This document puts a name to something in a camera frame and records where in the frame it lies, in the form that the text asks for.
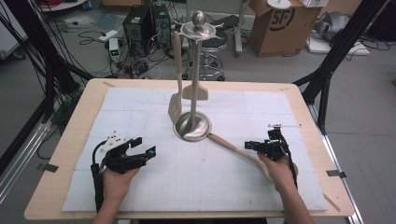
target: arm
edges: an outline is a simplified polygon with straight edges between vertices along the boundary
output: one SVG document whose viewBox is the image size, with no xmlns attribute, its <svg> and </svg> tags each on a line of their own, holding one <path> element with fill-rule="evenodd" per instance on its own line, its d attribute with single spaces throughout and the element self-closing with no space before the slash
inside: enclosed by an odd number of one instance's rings
<svg viewBox="0 0 396 224">
<path fill-rule="evenodd" d="M 314 220 L 306 209 L 303 199 L 294 186 L 288 161 L 281 159 L 274 162 L 260 152 L 258 152 L 257 155 L 259 159 L 265 163 L 269 175 L 274 180 L 275 188 L 282 199 L 288 224 L 314 223 Z"/>
<path fill-rule="evenodd" d="M 103 173 L 105 200 L 93 220 L 94 224 L 111 224 L 114 222 L 122 200 L 128 193 L 131 180 L 138 171 L 139 169 L 133 169 L 122 175 L 105 169 Z"/>
</svg>

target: human hand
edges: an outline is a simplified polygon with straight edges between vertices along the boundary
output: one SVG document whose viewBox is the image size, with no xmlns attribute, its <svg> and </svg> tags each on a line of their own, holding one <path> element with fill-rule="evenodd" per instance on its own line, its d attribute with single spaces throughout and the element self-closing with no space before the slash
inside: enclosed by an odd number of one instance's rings
<svg viewBox="0 0 396 224">
<path fill-rule="evenodd" d="M 132 178 L 138 171 L 139 169 L 133 169 L 127 171 L 125 174 L 120 174 L 106 168 L 103 173 L 105 200 L 122 202 L 123 198 L 128 193 Z"/>
<path fill-rule="evenodd" d="M 289 168 L 289 161 L 284 158 L 272 161 L 264 154 L 257 152 L 259 159 L 267 166 L 269 176 L 274 180 L 277 191 L 289 186 L 294 186 L 293 175 Z"/>
<path fill-rule="evenodd" d="M 119 206 L 128 193 L 131 180 L 138 171 L 139 169 L 133 169 L 122 175 L 108 168 L 105 169 L 103 172 L 105 200 L 93 220 L 94 224 L 110 224 L 114 222 Z"/>
</svg>

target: wooden table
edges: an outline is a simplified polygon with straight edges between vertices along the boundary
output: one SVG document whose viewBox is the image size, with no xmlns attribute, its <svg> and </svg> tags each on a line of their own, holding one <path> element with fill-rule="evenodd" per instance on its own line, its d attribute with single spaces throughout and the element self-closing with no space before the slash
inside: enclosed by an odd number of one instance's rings
<svg viewBox="0 0 396 224">
<path fill-rule="evenodd" d="M 301 135 L 319 184 L 325 194 L 329 210 L 312 213 L 314 217 L 350 217 L 354 214 L 352 202 L 337 176 L 329 177 L 326 171 L 335 170 L 335 165 L 324 146 L 318 128 L 305 105 L 299 89 L 293 84 L 248 83 L 248 82 L 203 82 L 210 90 L 271 91 L 284 92 L 297 123 L 302 124 Z M 25 217 L 30 220 L 44 219 L 89 219 L 95 213 L 66 213 L 62 206 L 70 187 L 77 160 L 84 148 L 90 129 L 102 106 L 106 92 L 111 87 L 138 87 L 176 89 L 177 83 L 169 80 L 120 80 L 93 79 L 83 92 L 78 106 L 70 119 L 50 164 L 59 166 L 56 173 L 45 172 L 29 202 Z M 279 212 L 130 212 L 118 218 L 215 218 L 215 217 L 283 217 Z"/>
</svg>

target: computer tower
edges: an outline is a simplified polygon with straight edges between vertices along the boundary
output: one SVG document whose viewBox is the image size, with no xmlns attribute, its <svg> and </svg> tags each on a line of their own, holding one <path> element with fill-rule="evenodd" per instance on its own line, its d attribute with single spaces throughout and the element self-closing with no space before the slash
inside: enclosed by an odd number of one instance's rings
<svg viewBox="0 0 396 224">
<path fill-rule="evenodd" d="M 139 56 L 147 56 L 149 41 L 155 36 L 150 7 L 132 6 L 122 26 L 130 51 L 138 49 L 141 53 Z"/>
<path fill-rule="evenodd" d="M 151 6 L 151 14 L 154 20 L 155 33 L 157 34 L 157 47 L 160 49 L 171 47 L 171 19 L 166 6 L 164 4 Z"/>
</svg>

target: stool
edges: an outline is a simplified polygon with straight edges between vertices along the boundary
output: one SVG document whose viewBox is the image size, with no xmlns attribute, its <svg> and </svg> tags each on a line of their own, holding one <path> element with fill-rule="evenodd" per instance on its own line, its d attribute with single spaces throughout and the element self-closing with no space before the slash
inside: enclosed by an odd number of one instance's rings
<svg viewBox="0 0 396 224">
<path fill-rule="evenodd" d="M 209 52 L 218 52 L 227 48 L 227 35 L 220 29 L 216 30 L 216 36 L 219 38 L 211 38 L 202 42 L 201 49 L 201 60 L 199 66 L 199 76 L 206 80 L 206 77 L 218 76 L 218 81 L 224 81 L 224 71 L 222 70 L 222 61 Z M 194 45 L 194 42 L 189 39 L 189 45 Z M 189 74 L 192 72 L 192 59 L 187 64 L 186 73 L 182 76 L 183 80 L 186 80 Z"/>
</svg>

